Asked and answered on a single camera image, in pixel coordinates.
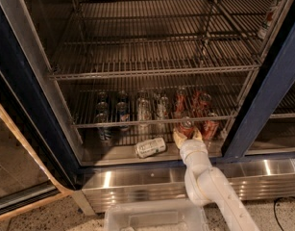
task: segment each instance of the terrazzo floor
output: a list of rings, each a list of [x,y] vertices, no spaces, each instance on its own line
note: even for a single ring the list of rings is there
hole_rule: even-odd
[[[274,216],[274,199],[244,202],[260,230],[281,231]],[[205,207],[210,231],[229,230],[216,205]],[[284,231],[295,231],[295,199],[283,198],[276,204]],[[0,231],[103,231],[104,214],[86,217],[71,196],[31,212],[0,222]]]

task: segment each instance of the stainless steel base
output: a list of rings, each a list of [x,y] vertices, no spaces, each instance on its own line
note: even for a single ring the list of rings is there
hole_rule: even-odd
[[[217,165],[241,200],[295,195],[295,159]],[[186,198],[185,167],[115,168],[84,175],[95,213],[118,203]]]

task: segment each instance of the refrigerator shelf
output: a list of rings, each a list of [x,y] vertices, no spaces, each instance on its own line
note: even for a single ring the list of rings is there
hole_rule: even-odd
[[[82,82],[74,84],[73,87],[65,85],[61,90],[71,90],[66,102],[73,117],[73,126],[77,128],[93,127],[115,127],[122,125],[146,125],[160,123],[176,123],[182,121],[184,116],[189,116],[192,121],[204,120],[223,120],[236,116],[237,100],[246,74],[222,73],[222,74],[204,74],[180,75],[180,76],[148,76],[136,77],[134,79],[108,79],[102,82],[94,81],[93,83]],[[185,90],[184,112],[175,113],[176,91],[178,88]],[[118,103],[118,92],[124,90],[129,95],[129,114],[127,121],[119,121],[119,115],[116,110]],[[149,101],[150,120],[139,121],[137,117],[137,97],[138,93],[143,90],[147,94]],[[193,112],[192,96],[194,91],[201,90],[211,96],[210,109],[198,114]],[[108,95],[108,120],[97,123],[96,105],[99,103],[99,93],[105,91]],[[157,115],[157,100],[160,96],[168,98],[168,116],[165,119],[159,119]],[[217,116],[209,117],[209,113],[215,113]]]
[[[248,6],[251,1],[256,4]],[[261,40],[256,32],[271,1],[82,3],[83,16],[71,17],[49,77],[78,80],[258,69]]]
[[[295,83],[271,115],[271,118],[295,118]]]
[[[219,128],[210,141],[205,141],[209,156],[220,157],[221,131],[226,121],[220,121]],[[101,141],[97,129],[87,129],[83,132],[85,138],[83,165],[109,166],[120,164],[142,164],[147,162],[181,160],[180,152],[173,140],[174,124],[152,124],[147,127],[131,126],[128,131],[111,129],[111,139]],[[154,138],[163,138],[166,143],[164,152],[140,159],[135,154],[135,144]]]

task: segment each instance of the robotic hand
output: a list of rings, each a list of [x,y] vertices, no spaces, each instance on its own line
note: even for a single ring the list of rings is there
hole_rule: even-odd
[[[199,130],[196,128],[192,140],[177,130],[173,137],[186,165],[184,181],[189,199],[200,207],[215,202],[232,231],[259,230],[225,175],[211,165]]]

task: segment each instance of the refrigerator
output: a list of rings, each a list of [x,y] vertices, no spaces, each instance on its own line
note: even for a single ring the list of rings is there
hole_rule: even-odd
[[[240,199],[295,195],[295,0],[0,0],[2,111],[43,177],[0,216],[186,198],[193,126]]]

